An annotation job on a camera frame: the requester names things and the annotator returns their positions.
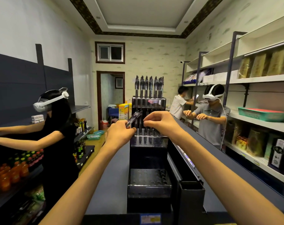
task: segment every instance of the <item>pink stool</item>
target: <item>pink stool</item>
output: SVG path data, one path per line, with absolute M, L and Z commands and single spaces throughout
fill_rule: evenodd
M 111 124 L 116 123 L 117 121 L 118 121 L 118 118 L 113 118 L 113 119 L 111 120 Z

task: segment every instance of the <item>picture frame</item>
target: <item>picture frame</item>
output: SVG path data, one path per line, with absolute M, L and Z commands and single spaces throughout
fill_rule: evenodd
M 123 89 L 123 78 L 115 77 L 115 89 Z

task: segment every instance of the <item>white vr headset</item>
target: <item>white vr headset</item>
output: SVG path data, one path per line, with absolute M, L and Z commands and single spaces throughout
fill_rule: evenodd
M 62 92 L 62 94 L 56 98 L 53 98 L 51 100 L 47 100 L 44 98 L 39 98 L 38 102 L 34 103 L 34 109 L 38 112 L 44 112 L 44 111 L 51 111 L 51 103 L 58 101 L 60 99 L 68 99 L 69 94 L 67 93 L 67 88 L 66 87 L 62 87 L 61 89 L 59 89 L 59 91 Z
M 213 91 L 213 88 L 215 87 L 216 85 L 213 85 L 210 89 L 210 91 L 208 92 L 208 94 L 206 95 L 203 95 L 202 98 L 204 98 L 205 100 L 209 100 L 209 101 L 215 101 L 217 100 L 219 97 L 221 97 L 223 94 L 220 94 L 220 95 L 212 95 L 212 91 Z

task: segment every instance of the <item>woman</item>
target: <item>woman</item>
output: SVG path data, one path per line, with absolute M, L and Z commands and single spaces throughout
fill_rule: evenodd
M 0 133 L 3 134 L 37 132 L 39 136 L 37 141 L 0 137 L 0 145 L 24 151 L 44 149 L 42 183 L 46 211 L 49 211 L 73 184 L 79 172 L 73 157 L 76 127 L 71 117 L 66 90 L 62 88 L 47 91 L 41 95 L 38 103 L 34 104 L 37 111 L 47 111 L 44 122 L 0 128 Z
M 127 129 L 126 123 L 126 120 L 117 121 L 110 126 L 106 142 L 95 159 L 39 225 L 81 223 L 106 166 L 136 131 Z M 284 225 L 284 214 L 278 208 L 202 147 L 169 112 L 152 112 L 145 117 L 144 126 L 157 129 L 184 150 L 237 224 Z

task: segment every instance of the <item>decorative ceiling border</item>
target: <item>decorative ceiling border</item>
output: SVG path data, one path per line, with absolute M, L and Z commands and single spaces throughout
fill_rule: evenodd
M 180 35 L 102 31 L 83 0 L 70 0 L 70 1 L 96 35 L 141 36 L 141 37 L 162 37 L 162 38 L 185 39 L 198 27 L 198 25 L 200 25 L 200 23 L 223 0 L 208 0 L 207 3 L 205 3 L 202 9 L 197 13 L 197 15 L 193 18 L 193 20 L 189 23 L 189 25 L 185 28 L 185 30 Z

